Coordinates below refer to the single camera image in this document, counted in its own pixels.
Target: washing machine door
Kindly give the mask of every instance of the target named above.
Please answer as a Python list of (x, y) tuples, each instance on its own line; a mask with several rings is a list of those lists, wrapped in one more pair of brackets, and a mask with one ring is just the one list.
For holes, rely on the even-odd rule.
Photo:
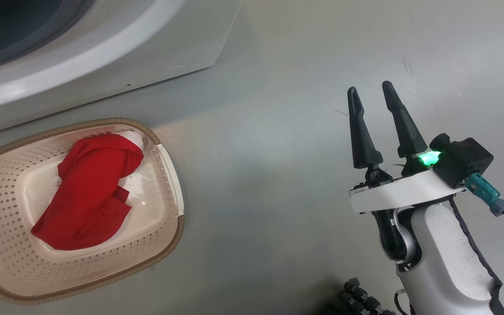
[(131, 52), (186, 0), (0, 0), (0, 105)]
[(0, 0), (0, 65), (58, 38), (92, 0)]

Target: red cloth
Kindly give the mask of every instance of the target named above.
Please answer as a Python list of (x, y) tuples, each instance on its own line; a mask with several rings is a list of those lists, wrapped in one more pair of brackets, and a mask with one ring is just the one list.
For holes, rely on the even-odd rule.
[(137, 145), (117, 134), (76, 142), (58, 165), (62, 184), (32, 235), (65, 251), (108, 240), (131, 209), (125, 204), (129, 192), (118, 181), (133, 173), (143, 157)]

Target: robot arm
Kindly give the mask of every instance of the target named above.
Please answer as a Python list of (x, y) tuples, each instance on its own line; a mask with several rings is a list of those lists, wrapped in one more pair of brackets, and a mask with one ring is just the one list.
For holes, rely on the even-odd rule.
[(378, 164), (382, 155), (370, 138), (357, 90), (348, 91), (350, 130), (355, 168), (367, 168), (365, 182), (350, 191), (356, 213), (372, 213), (384, 253), (396, 262), (410, 303), (418, 315), (504, 315), (498, 301), (502, 285), (481, 256), (455, 208), (442, 205), (469, 190), (504, 212), (504, 200), (481, 175), (493, 156), (468, 138), (450, 142), (440, 134), (430, 144), (434, 153), (419, 155), (427, 145), (392, 83), (382, 84), (386, 106), (394, 117), (406, 158), (401, 178), (392, 178)]

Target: basket rim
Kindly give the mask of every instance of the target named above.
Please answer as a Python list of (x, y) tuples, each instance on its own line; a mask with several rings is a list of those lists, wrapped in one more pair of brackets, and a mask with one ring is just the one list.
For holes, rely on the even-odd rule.
[[(155, 145), (161, 144), (157, 135), (150, 128), (143, 125), (142, 123), (139, 123), (135, 120), (131, 120), (128, 118), (105, 118), (105, 119), (90, 120), (88, 122), (70, 124), (68, 126), (52, 129), (49, 131), (34, 134), (26, 138), (22, 138), (20, 140), (1, 146), (0, 155), (10, 152), (14, 149), (18, 149), (19, 147), (33, 144), (34, 142), (38, 142), (55, 136), (60, 136), (61, 134), (85, 130), (89, 128), (113, 126), (113, 125), (125, 125), (136, 128), (138, 131), (148, 136)], [(165, 259), (170, 253), (172, 253), (174, 248), (178, 245), (178, 242), (180, 242), (180, 238), (182, 237), (182, 233), (184, 232), (184, 221), (185, 221), (184, 215), (178, 216), (176, 219), (178, 221), (176, 225), (176, 232), (174, 233), (174, 237), (172, 237), (172, 240), (170, 241), (168, 246), (157, 255), (154, 255), (149, 259), (146, 259), (136, 265), (133, 265), (132, 267), (129, 267), (112, 275), (106, 276), (104, 278), (91, 281), (89, 283), (84, 283), (76, 287), (70, 287), (68, 289), (42, 295), (34, 295), (34, 296), (19, 295), (8, 291), (7, 289), (5, 289), (0, 285), (0, 299), (18, 305), (38, 305), (41, 303), (57, 301), (59, 299), (64, 299), (81, 293), (93, 291), (100, 287), (104, 287), (105, 285), (109, 285), (118, 280), (134, 275), (135, 273), (138, 273), (139, 271), (142, 271), (158, 263), (159, 261)]]

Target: teal cable connector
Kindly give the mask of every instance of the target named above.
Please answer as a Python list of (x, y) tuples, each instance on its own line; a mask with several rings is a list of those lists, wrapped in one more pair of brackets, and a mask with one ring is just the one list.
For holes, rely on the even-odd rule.
[(504, 199), (500, 199), (501, 193), (489, 184), (482, 175), (479, 173), (470, 175), (464, 186), (483, 200), (496, 217), (502, 215), (504, 212)]

